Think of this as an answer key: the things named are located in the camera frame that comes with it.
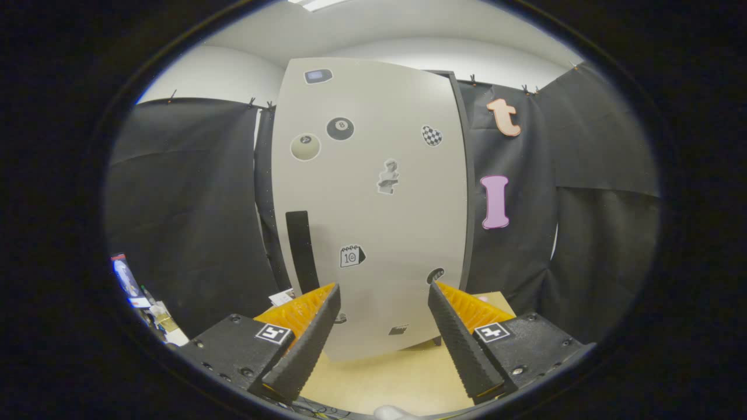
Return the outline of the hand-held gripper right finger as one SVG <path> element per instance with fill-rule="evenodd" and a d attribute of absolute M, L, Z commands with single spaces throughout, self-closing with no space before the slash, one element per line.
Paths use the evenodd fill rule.
<path fill-rule="evenodd" d="M 438 281 L 430 285 L 428 306 L 465 393 L 477 405 L 534 387 L 595 347 L 538 313 L 512 316 Z"/>

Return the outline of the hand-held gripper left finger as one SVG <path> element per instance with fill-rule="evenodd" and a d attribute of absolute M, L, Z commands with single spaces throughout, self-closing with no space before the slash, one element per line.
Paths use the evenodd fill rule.
<path fill-rule="evenodd" d="M 230 314 L 178 353 L 216 380 L 291 403 L 315 369 L 340 308 L 339 286 L 331 283 L 256 317 Z"/>

